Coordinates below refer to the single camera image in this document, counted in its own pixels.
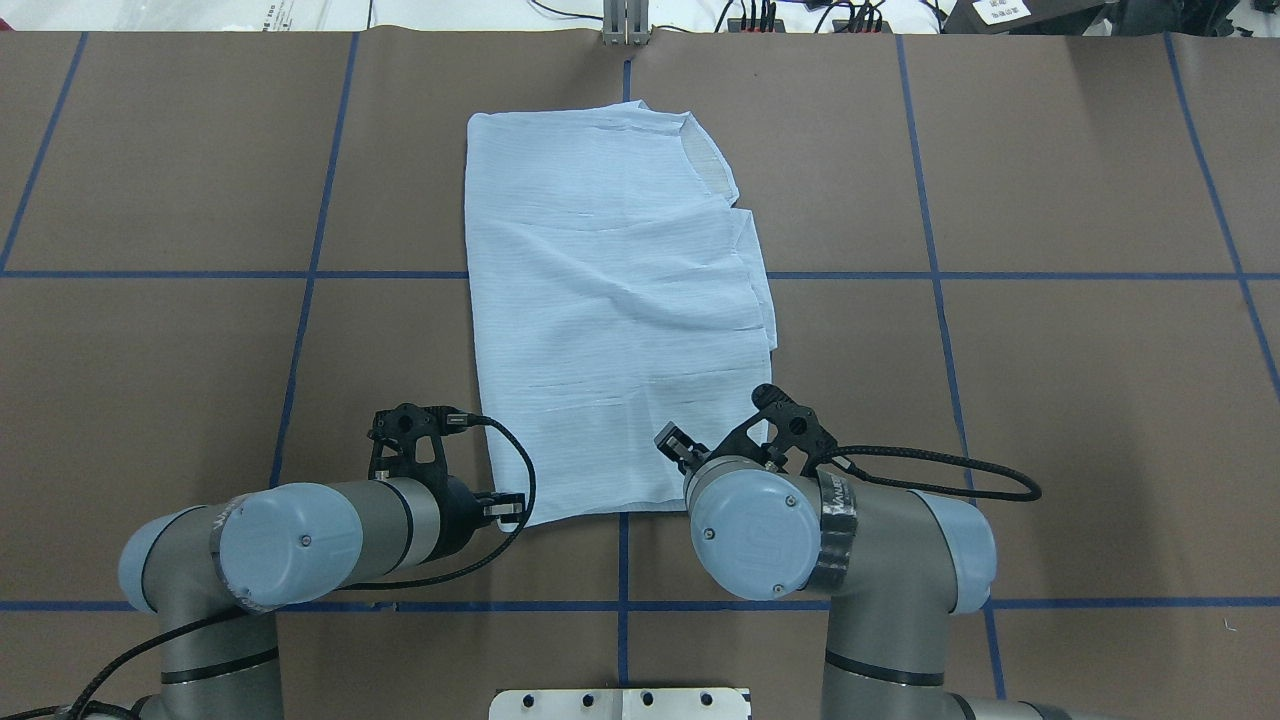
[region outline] brown tile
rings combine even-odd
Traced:
[[[927,270],[893,41],[842,40],[662,33],[636,54],[631,96],[692,110],[771,270]]]
[[[401,402],[480,406],[466,281],[321,279],[307,324],[282,482],[358,480],[369,473],[365,433],[374,413]],[[445,438],[449,471],[492,488],[484,434]],[[500,536],[486,530],[421,577],[479,560]],[[575,548],[564,552],[566,547]],[[612,600],[618,525],[613,515],[530,528],[493,568],[390,597],[417,600]],[[346,600],[385,600],[342,593]]]
[[[301,297],[301,281],[0,282],[0,597],[120,598],[133,530],[264,489]]]
[[[906,59],[943,270],[1231,269],[1160,37],[924,40]]]
[[[348,35],[95,33],[13,269],[305,269]]]
[[[0,77],[5,78],[0,102],[0,232],[5,236],[78,41],[79,33],[70,32],[0,35]]]
[[[1275,42],[1212,42],[1175,36],[1178,68],[1204,160],[1247,272],[1280,270],[1280,184],[1275,120],[1280,63]]]
[[[626,53],[586,29],[362,33],[321,266],[465,269],[467,120],[618,102]]]
[[[0,712],[70,705],[113,657],[157,634],[141,612],[0,612]],[[124,665],[95,700],[129,707],[160,692],[160,653]]]
[[[1280,405],[1234,282],[950,282],[996,597],[1276,594]]]
[[[631,685],[750,688],[758,717],[817,719],[827,614],[632,612]],[[951,624],[947,689],[991,694],[980,615]]]
[[[287,614],[289,717],[486,717],[502,689],[617,685],[612,612]]]
[[[997,618],[1010,698],[1125,717],[1280,716],[1275,607],[1030,610]]]
[[[1280,282],[1254,281],[1249,283],[1249,292],[1253,295],[1258,319],[1262,320],[1262,332],[1271,346],[1271,355],[1280,363]]]
[[[773,380],[845,443],[957,452],[933,290],[925,281],[772,281]],[[721,438],[695,438],[714,446]],[[878,473],[963,484],[959,473],[860,462]],[[689,538],[689,519],[632,515],[631,597],[723,600]]]

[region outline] light blue cloth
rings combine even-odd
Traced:
[[[653,447],[675,420],[718,442],[777,346],[755,224],[692,115],[643,102],[475,115],[466,240],[484,413],[539,477],[531,524],[677,510]],[[498,489],[526,486],[489,436]]]

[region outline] sticker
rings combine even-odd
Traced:
[[[978,10],[978,17],[989,26],[1007,23],[1032,14],[1023,0],[977,0],[973,9]]]
[[[262,18],[262,32],[284,32],[292,28],[293,0],[280,0],[268,5],[266,15]]]

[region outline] white bracket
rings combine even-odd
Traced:
[[[604,44],[648,45],[649,0],[604,0]]]
[[[750,720],[750,698],[739,688],[503,691],[489,720]]]

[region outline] gray robot arm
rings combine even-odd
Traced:
[[[773,386],[753,400],[760,414],[714,451],[673,424],[655,445],[685,475],[694,548],[724,589],[831,596],[823,720],[1106,720],[943,691],[948,616],[979,610],[996,575],[987,519],[968,502],[817,468],[813,454],[837,443],[813,410]],[[763,446],[746,437],[760,419],[778,433]],[[800,474],[782,471],[788,447],[810,454]]]
[[[141,717],[283,719],[273,610],[444,557],[483,525],[527,518],[524,495],[472,493],[448,475],[440,437],[484,420],[402,405],[375,418],[372,479],[284,484],[157,518],[134,533],[120,557],[120,587],[136,609],[157,614],[164,630],[244,612],[161,646],[163,689],[141,705]],[[422,438],[435,446],[431,462],[415,459]],[[396,454],[383,457],[385,447]]]

